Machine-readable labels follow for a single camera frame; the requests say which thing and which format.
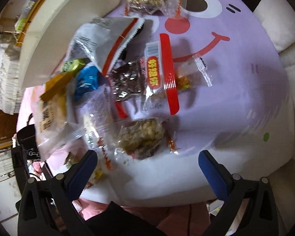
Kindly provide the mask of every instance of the blue candy package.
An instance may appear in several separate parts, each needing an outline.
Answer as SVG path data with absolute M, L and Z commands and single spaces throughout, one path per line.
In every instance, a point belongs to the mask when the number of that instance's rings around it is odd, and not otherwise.
M 85 93 L 98 89 L 98 69 L 86 65 L 76 76 L 75 99 L 81 98 Z

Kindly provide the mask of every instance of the wooden cabinet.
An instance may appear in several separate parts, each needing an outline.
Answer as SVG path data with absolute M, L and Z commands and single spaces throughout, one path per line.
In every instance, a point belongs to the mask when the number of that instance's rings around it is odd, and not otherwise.
M 0 110 L 0 143 L 11 141 L 11 138 L 16 133 L 17 121 L 18 113 L 10 115 Z

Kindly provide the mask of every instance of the black eyebrow mark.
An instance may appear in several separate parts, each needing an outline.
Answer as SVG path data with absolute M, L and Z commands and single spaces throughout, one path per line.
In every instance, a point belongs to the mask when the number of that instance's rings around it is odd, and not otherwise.
M 232 7 L 233 9 L 235 9 L 236 11 L 241 12 L 241 10 L 239 8 L 237 8 L 236 6 L 232 5 L 232 4 L 228 4 L 230 7 Z
M 226 9 L 229 10 L 230 12 L 232 12 L 232 13 L 235 13 L 235 11 L 232 10 L 231 8 L 229 8 L 229 7 L 226 7 Z

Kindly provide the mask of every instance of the cartoon mouth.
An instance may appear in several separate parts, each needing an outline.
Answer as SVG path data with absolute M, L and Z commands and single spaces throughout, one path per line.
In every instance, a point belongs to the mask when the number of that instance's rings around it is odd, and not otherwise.
M 193 55 L 197 56 L 203 56 L 204 54 L 208 53 L 211 49 L 213 49 L 220 41 L 226 41 L 228 42 L 230 40 L 229 37 L 219 35 L 215 32 L 212 32 L 212 35 L 214 36 L 213 41 L 211 41 L 206 47 L 204 47 L 202 50 L 199 50 L 196 53 L 187 55 L 187 56 L 182 56 L 182 57 L 177 57 L 174 58 L 174 63 L 181 63 L 181 62 L 186 62 L 188 59 L 190 59 Z

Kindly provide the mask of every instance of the purple table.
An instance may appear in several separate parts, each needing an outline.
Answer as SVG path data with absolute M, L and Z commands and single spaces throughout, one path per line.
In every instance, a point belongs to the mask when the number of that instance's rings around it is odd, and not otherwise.
M 109 16 L 124 16 L 124 1 Z M 128 59 L 146 42 L 170 36 L 174 61 L 198 53 L 213 86 L 203 81 L 179 94 L 180 111 L 171 116 L 181 155 L 162 152 L 143 161 L 120 162 L 109 186 L 92 187 L 82 198 L 111 199 L 128 206 L 172 206 L 213 197 L 197 157 L 208 149 L 231 173 L 246 179 L 267 176 L 293 155 L 293 106 L 279 56 L 261 24 L 241 0 L 205 0 L 207 9 L 183 9 L 181 20 L 146 16 L 143 31 L 128 46 Z M 128 105 L 130 116 L 137 112 Z

